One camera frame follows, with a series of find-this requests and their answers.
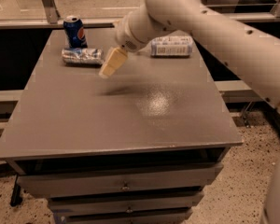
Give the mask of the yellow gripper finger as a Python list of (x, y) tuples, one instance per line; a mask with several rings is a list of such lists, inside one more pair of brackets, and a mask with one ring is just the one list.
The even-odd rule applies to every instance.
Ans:
[(111, 77), (127, 60), (128, 52), (120, 47), (111, 47), (99, 71), (102, 78)]

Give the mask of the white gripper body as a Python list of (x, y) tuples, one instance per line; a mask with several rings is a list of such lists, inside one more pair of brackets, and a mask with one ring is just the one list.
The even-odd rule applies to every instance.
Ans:
[(144, 48), (146, 44), (140, 42), (133, 36), (129, 26), (129, 18), (130, 15), (127, 15), (119, 21), (116, 27), (115, 40), (122, 49), (135, 53)]

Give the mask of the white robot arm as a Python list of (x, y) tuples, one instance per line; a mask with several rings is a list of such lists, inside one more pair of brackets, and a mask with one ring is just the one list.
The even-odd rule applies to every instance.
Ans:
[(206, 7), (202, 0), (145, 0), (117, 25), (115, 48), (100, 70), (111, 77), (147, 43), (175, 30), (189, 33), (280, 115), (280, 39)]

